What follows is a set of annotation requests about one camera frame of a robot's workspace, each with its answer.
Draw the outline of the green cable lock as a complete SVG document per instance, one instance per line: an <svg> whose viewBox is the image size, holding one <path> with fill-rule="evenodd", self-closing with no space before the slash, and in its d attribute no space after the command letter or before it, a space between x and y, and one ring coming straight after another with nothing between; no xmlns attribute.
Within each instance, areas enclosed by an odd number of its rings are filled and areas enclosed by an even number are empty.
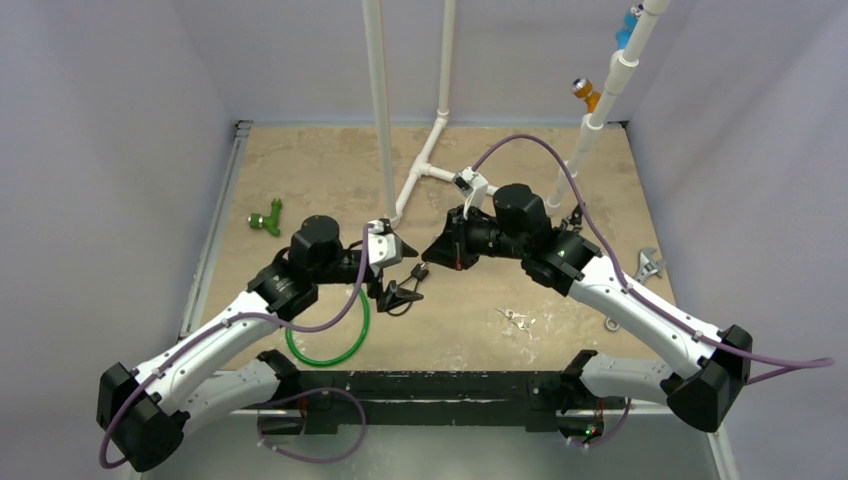
<svg viewBox="0 0 848 480"><path fill-rule="evenodd" d="M351 287L332 287L316 305L295 322L305 326L327 323L352 298ZM313 368L339 366L355 356L364 345L371 327L372 309L363 289L346 315L328 330L305 333L286 329L284 342L291 356Z"/></svg>

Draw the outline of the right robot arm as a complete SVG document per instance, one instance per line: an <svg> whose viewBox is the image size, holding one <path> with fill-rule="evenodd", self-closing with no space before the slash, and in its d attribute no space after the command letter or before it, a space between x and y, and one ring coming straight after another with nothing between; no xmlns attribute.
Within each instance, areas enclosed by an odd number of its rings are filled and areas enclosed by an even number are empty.
<svg viewBox="0 0 848 480"><path fill-rule="evenodd" d="M576 407L621 397L666 405L687 425L715 432L750 376L753 338L700 321L627 275L574 230L555 227L524 184L500 188L494 212L460 205L424 251L430 264L467 270L483 256L516 259L537 284L593 308L650 347L657 360L583 350L563 372L561 392Z"/></svg>

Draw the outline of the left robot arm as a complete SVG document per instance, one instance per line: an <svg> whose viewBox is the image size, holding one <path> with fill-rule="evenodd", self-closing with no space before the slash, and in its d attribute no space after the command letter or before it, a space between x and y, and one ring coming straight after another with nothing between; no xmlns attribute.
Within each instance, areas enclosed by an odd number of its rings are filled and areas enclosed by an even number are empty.
<svg viewBox="0 0 848 480"><path fill-rule="evenodd" d="M342 244L338 222L306 218L271 263L216 317L163 353L133 368L117 362L99 379L98 462L156 468L190 433L234 410L268 403L284 409L298 382L259 359L232 374L216 373L256 341L281 329L318 333L337 325L362 295L387 310L421 296L383 282L385 269L418 251L385 218L369 221L358 241Z"/></svg>

